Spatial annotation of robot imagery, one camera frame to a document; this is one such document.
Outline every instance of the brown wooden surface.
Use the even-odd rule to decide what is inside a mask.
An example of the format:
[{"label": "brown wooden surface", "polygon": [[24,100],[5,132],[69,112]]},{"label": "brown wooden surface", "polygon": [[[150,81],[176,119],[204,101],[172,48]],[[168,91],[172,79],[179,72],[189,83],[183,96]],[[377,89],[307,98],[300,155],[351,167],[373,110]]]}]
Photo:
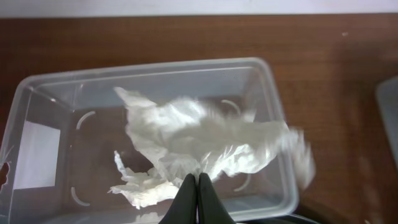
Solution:
[{"label": "brown wooden surface", "polygon": [[305,130],[317,176],[302,198],[353,223],[396,223],[374,95],[398,75],[398,14],[0,20],[0,132],[29,75],[231,57],[266,59],[289,124]]}]

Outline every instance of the clear plastic container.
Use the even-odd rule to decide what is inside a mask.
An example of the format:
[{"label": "clear plastic container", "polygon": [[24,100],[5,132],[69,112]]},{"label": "clear plastic container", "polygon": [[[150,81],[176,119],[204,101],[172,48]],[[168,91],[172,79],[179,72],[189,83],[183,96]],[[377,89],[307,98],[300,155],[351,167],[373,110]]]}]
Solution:
[{"label": "clear plastic container", "polygon": [[[113,161],[115,150],[135,172],[152,167],[124,132],[126,111],[114,92],[116,86],[140,91],[152,100],[191,96],[226,112],[230,108],[220,101],[227,99],[243,109],[255,107],[257,122],[284,119],[271,70],[257,58],[26,78],[12,102],[0,151],[0,159],[10,167],[0,191],[0,223],[157,223],[162,218],[171,200],[137,210],[122,195],[107,194],[111,186],[124,184]],[[222,176],[214,183],[237,222],[281,216],[296,208],[298,193],[289,155],[277,156],[253,174],[243,190],[234,191],[246,177]],[[72,189],[84,203],[74,199]]]}]

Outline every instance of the white tissue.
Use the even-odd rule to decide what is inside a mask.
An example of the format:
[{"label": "white tissue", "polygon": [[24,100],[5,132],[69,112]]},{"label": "white tissue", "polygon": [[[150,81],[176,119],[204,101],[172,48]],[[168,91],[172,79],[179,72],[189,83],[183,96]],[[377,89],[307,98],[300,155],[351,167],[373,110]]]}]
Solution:
[{"label": "white tissue", "polygon": [[127,135],[154,165],[148,174],[134,173],[115,152],[115,163],[127,184],[111,187],[111,191],[123,194],[138,209],[174,198],[189,173],[205,172],[213,182],[222,172],[230,177],[241,172],[254,174],[280,152],[294,155],[302,187],[315,174],[302,132],[289,129],[284,121],[253,123],[253,111],[225,117],[214,106],[191,98],[158,105],[138,92],[115,91],[128,110]]}]

